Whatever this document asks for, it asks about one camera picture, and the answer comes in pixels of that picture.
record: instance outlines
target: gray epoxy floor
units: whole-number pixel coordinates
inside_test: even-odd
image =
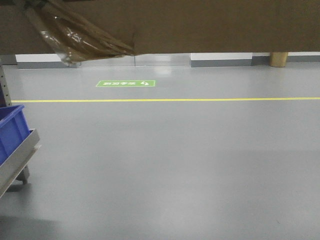
[[[319,63],[5,73],[13,100],[320,97]],[[127,79],[157,87],[95,87]],[[42,147],[1,240],[320,239],[320,100],[25,106]]]

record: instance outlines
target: plastic wrap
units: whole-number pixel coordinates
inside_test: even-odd
[[[134,55],[131,46],[95,26],[61,0],[13,0],[66,64]]]

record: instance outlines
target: brown cardboard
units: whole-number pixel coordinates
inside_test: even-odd
[[[68,2],[138,54],[320,51],[320,0]],[[16,7],[0,6],[0,54],[52,53]]]

